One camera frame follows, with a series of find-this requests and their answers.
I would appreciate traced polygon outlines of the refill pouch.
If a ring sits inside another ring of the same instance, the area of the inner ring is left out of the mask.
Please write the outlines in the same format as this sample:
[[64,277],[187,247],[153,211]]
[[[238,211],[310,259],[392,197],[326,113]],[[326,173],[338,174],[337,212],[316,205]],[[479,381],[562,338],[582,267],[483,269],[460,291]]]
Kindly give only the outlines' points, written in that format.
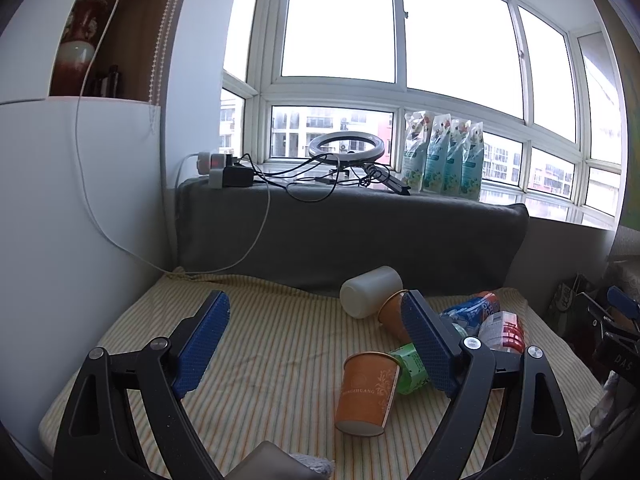
[[474,122],[463,147],[460,195],[469,200],[480,199],[484,166],[484,125]]
[[430,142],[426,149],[425,168],[422,179],[422,190],[426,192],[442,192],[442,181],[449,148],[451,116],[437,115],[433,119]]
[[425,168],[426,150],[431,139],[435,115],[429,110],[405,114],[405,147],[400,180],[411,192],[420,192]]
[[446,157],[442,192],[448,196],[458,196],[462,178],[462,158],[471,122],[454,118],[450,125],[448,152]]

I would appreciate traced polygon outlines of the green tea bottle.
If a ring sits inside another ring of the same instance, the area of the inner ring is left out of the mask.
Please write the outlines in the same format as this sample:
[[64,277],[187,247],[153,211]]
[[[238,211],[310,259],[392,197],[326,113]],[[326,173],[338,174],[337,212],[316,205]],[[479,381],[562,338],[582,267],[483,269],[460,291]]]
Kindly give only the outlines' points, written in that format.
[[388,354],[400,367],[397,392],[403,396],[414,393],[428,383],[425,366],[412,342]]

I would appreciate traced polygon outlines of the orange paper cup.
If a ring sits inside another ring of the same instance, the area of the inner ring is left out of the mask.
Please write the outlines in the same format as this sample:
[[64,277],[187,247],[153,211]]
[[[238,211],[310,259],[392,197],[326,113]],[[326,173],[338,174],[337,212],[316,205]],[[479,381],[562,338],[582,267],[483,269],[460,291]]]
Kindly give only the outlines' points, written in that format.
[[344,363],[343,382],[334,425],[349,436],[380,436],[392,408],[400,366],[389,354],[367,351]]
[[411,341],[401,316],[402,300],[406,292],[405,289],[394,292],[378,310],[378,322],[401,344],[408,344]]

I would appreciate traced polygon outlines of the white cabinet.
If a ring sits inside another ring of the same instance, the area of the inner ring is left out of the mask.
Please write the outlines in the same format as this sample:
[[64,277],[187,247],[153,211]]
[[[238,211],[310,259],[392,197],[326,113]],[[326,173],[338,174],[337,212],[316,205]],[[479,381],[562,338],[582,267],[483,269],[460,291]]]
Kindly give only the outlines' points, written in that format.
[[1,37],[1,419],[38,460],[40,420],[87,352],[168,266],[172,179],[218,136],[224,50],[198,53],[207,6],[180,0],[156,76],[162,114],[50,96],[74,0],[24,0]]

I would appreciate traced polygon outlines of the blue label bottle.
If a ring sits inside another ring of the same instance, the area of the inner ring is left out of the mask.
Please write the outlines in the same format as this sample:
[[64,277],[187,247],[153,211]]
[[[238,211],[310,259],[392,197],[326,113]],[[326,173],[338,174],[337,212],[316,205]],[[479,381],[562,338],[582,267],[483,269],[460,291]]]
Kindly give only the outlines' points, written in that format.
[[488,316],[500,311],[500,301],[493,292],[480,292],[471,299],[446,309],[440,315],[465,336],[477,336]]

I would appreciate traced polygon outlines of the white plastic cup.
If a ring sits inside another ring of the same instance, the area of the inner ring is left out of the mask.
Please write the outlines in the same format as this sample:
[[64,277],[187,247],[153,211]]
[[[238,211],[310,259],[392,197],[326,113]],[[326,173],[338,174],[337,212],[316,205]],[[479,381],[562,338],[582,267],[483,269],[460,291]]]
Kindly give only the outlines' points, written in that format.
[[396,270],[391,266],[380,266],[347,280],[340,289],[340,303],[352,318],[368,318],[403,288]]

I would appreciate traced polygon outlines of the red label large bottle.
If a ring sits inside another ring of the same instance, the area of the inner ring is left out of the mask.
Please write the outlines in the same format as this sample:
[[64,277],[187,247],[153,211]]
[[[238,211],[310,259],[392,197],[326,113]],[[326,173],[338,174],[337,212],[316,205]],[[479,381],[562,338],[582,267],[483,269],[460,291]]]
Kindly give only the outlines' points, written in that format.
[[520,319],[509,311],[489,315],[480,326],[478,339],[495,351],[522,354],[525,350],[524,330]]

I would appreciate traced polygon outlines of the black tripod stand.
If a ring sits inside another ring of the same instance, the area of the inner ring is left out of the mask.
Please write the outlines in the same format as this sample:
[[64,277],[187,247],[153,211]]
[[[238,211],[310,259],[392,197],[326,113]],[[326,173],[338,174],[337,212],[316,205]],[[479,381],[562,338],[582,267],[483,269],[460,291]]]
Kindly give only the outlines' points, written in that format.
[[362,165],[362,169],[364,170],[364,177],[362,178],[364,186],[379,183],[394,194],[400,196],[410,195],[410,186],[394,177],[387,167],[378,165],[375,162],[365,162]]

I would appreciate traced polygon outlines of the orange paper cup far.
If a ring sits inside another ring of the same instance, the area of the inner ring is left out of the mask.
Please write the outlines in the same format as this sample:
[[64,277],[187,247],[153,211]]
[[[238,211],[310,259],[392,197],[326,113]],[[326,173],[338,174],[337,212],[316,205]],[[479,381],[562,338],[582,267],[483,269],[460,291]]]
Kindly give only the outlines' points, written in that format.
[[394,292],[378,310],[378,322],[401,344],[408,344],[411,341],[401,316],[402,300],[406,292],[405,289]]

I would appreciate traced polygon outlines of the grey sofa backrest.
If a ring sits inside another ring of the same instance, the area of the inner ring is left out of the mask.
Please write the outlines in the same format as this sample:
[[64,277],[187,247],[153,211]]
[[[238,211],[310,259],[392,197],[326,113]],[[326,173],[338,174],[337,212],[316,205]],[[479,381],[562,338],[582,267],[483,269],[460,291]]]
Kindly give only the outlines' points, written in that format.
[[528,222],[522,204],[356,186],[216,190],[191,179],[177,193],[178,263],[320,295],[391,266],[405,287],[425,296],[464,295],[504,284]]

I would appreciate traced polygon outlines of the orange paper cup near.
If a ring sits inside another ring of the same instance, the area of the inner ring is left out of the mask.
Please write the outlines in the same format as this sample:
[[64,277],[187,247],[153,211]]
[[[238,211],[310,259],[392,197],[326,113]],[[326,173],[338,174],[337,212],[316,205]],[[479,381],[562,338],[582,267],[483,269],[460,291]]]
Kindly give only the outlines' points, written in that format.
[[343,382],[334,425],[349,436],[380,436],[392,408],[400,366],[389,354],[367,351],[344,363]]

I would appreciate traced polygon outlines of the power strip with adapters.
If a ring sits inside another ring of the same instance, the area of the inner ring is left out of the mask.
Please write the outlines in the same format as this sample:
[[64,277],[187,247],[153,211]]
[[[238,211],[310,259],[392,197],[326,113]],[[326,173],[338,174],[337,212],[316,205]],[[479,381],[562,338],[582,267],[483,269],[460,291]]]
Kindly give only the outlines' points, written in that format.
[[196,170],[208,179],[210,188],[249,188],[254,182],[254,170],[233,162],[231,154],[199,152]]

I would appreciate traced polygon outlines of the red white vase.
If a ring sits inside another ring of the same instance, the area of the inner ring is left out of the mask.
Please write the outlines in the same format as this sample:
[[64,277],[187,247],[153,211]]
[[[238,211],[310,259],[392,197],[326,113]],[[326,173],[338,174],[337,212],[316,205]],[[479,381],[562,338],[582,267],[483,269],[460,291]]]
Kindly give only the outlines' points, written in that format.
[[76,0],[56,54],[51,96],[78,96],[108,14],[106,0]]

